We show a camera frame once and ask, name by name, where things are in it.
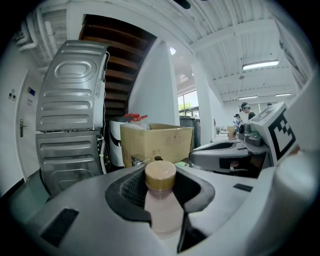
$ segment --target tree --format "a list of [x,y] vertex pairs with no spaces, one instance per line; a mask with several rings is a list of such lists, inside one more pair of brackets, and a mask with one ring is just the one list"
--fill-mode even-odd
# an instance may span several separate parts
[[184,105],[183,104],[179,104],[179,110],[190,109],[190,108],[192,108],[190,102],[185,102]]

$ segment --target red object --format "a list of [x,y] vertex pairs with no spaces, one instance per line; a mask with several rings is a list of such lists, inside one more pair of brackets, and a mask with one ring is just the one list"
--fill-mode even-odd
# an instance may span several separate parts
[[138,121],[148,117],[147,114],[140,117],[140,114],[133,114],[133,113],[128,113],[128,114],[125,114],[124,116],[125,117],[132,117],[132,121],[134,121],[134,122],[138,122]]

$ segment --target cardboard box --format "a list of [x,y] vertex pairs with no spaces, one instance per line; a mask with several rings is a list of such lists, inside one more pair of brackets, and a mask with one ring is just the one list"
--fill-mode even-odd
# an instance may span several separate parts
[[280,164],[298,143],[290,123],[285,118],[287,105],[282,102],[266,107],[248,121],[252,131],[257,131],[270,148],[273,165]]
[[151,123],[151,130],[120,126],[122,159],[126,168],[132,166],[132,156],[141,155],[154,160],[178,163],[189,156],[192,146],[193,128]]
[[228,139],[233,139],[235,137],[235,130],[236,128],[234,126],[228,126]]

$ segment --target trash can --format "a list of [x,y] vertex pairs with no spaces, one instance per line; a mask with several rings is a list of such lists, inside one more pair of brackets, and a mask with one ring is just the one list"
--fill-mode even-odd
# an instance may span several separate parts
[[193,120],[193,143],[194,148],[199,148],[201,146],[201,134],[200,134],[200,119],[195,118]]
[[[193,116],[189,115],[180,115],[180,126],[184,127],[194,127],[194,120],[195,118]],[[192,149],[195,148],[195,135],[193,134],[193,139],[192,139]]]

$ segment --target bottle cap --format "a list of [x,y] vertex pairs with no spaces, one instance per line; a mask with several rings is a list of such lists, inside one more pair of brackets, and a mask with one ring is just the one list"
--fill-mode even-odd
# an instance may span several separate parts
[[154,190],[168,190],[175,184],[176,167],[168,161],[154,161],[145,167],[145,182]]

